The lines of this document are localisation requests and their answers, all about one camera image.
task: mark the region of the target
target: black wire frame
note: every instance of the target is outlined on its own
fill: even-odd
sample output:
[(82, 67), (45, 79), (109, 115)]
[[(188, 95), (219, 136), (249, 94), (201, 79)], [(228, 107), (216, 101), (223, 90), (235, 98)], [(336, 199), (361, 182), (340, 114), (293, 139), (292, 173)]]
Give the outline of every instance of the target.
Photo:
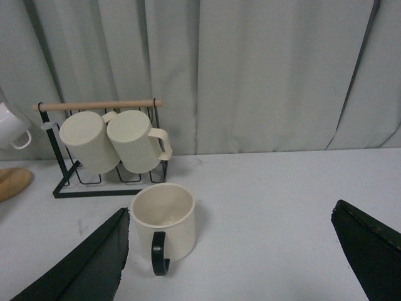
[[(42, 111), (40, 109), (40, 105), (42, 102), (38, 103), (38, 108), (39, 108), (39, 113), (42, 118), (43, 123), (45, 122), (50, 122), (49, 115), (46, 111)], [(154, 105), (152, 107), (152, 110), (147, 110), (149, 119), (151, 122), (153, 119), (156, 121), (156, 127), (160, 128), (160, 123), (159, 123), (159, 115), (157, 113), (157, 107), (155, 104), (155, 98), (154, 98)], [(80, 176), (78, 174), (77, 169), (81, 167), (81, 164), (78, 160), (73, 162), (73, 159), (71, 157), (71, 154), (66, 147), (68, 156), (70, 157), (70, 160), (72, 162), (72, 166), (68, 169), (64, 157), (61, 153), (60, 146), (58, 145), (56, 134), (53, 130), (53, 127), (50, 129), (46, 129), (46, 133), (48, 135), (51, 147), (53, 149), (53, 152), (55, 153), (57, 163), (60, 167), (61, 173), (63, 175), (61, 181), (58, 183), (58, 185), (55, 187), (53, 190), (53, 196), (56, 199), (61, 199), (61, 198), (86, 198), (86, 197), (92, 197), (92, 196), (133, 196), (139, 193), (142, 189), (117, 189), (117, 190), (102, 190), (102, 191), (74, 191), (74, 192), (63, 192), (63, 188), (68, 187), (70, 185), (70, 178), (71, 176), (75, 173), (78, 177), (78, 180), (81, 184), (99, 184), (102, 182), (102, 177), (99, 175), (99, 182), (94, 182), (94, 183), (83, 183), (80, 179)], [(152, 171), (149, 171), (149, 177), (150, 177), (150, 182), (157, 184), (157, 183), (163, 183), (166, 181), (167, 178), (167, 168), (169, 166), (168, 161), (160, 161), (160, 164), (156, 167), (158, 168), (159, 166), (162, 166), (162, 176), (161, 176), (161, 181), (155, 181), (152, 177)], [(128, 184), (128, 183), (135, 183), (135, 182), (140, 182), (141, 181), (141, 175), (139, 174), (139, 180), (135, 181), (124, 181), (121, 177), (121, 174), (118, 170), (118, 167), (115, 168), (117, 170), (118, 178), (122, 183)]]

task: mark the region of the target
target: white table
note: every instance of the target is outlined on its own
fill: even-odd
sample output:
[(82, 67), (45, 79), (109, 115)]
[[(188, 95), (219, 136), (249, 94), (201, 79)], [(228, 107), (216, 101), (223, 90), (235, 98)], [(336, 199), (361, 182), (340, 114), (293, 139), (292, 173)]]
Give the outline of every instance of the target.
[[(132, 196), (55, 199), (55, 161), (0, 203), (0, 300), (58, 263)], [(156, 277), (133, 219), (115, 300), (368, 300), (343, 254), (331, 210), (344, 199), (401, 230), (401, 149), (176, 156), (168, 182), (196, 196), (197, 243)]]

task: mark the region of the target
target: mug handle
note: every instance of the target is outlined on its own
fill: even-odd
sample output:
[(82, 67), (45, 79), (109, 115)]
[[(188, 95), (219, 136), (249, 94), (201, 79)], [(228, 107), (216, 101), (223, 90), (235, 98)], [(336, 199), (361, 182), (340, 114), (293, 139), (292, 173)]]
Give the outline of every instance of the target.
[(173, 153), (173, 150), (171, 149), (170, 142), (169, 142), (169, 135), (165, 130), (162, 129), (155, 129), (152, 127), (150, 129), (150, 132), (148, 134), (149, 137), (156, 137), (159, 138), (163, 141), (164, 145), (164, 152), (161, 152), (159, 155), (159, 160), (169, 160), (171, 158), (171, 155)]
[(26, 130), (26, 133), (28, 134), (28, 142), (25, 143), (24, 145), (18, 146), (16, 145), (14, 142), (11, 143), (11, 145), (15, 148), (15, 149), (24, 149), (25, 147), (27, 147), (29, 145), (29, 143), (31, 143), (32, 141), (32, 135), (31, 132), (29, 130)]
[(155, 232), (152, 240), (152, 266), (156, 276), (166, 276), (170, 260), (164, 258), (165, 232)]

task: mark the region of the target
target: black mug handle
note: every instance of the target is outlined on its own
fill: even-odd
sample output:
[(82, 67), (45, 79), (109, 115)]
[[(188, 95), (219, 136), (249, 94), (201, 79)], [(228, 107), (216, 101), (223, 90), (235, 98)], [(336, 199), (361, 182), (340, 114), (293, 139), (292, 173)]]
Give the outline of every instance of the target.
[(155, 232), (152, 240), (152, 266), (156, 276), (165, 276), (169, 271), (170, 260), (164, 259), (165, 232)]

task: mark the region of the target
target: cream mug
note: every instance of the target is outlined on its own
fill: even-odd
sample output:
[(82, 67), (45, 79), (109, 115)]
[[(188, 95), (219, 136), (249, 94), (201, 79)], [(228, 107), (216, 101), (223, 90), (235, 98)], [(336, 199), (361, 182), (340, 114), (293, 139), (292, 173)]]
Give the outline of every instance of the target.
[[(172, 149), (167, 132), (153, 128), (145, 113), (128, 110), (114, 114), (107, 125), (107, 136), (128, 171), (136, 174), (148, 172), (160, 160), (171, 158)], [(165, 151), (162, 151), (159, 139), (163, 141)]]
[(74, 114), (60, 128), (60, 139), (85, 169), (95, 174), (111, 171), (120, 162), (106, 134), (106, 123), (115, 116), (109, 112), (102, 117), (95, 112)]
[(179, 184), (162, 183), (140, 191), (131, 203), (140, 244), (156, 276), (171, 261), (187, 256), (195, 245), (195, 198)]
[[(0, 147), (12, 145), (15, 149), (24, 149), (32, 141), (29, 131), (31, 122), (10, 104), (0, 103)], [(16, 145), (14, 141), (23, 134), (28, 135), (28, 141), (23, 145)]]

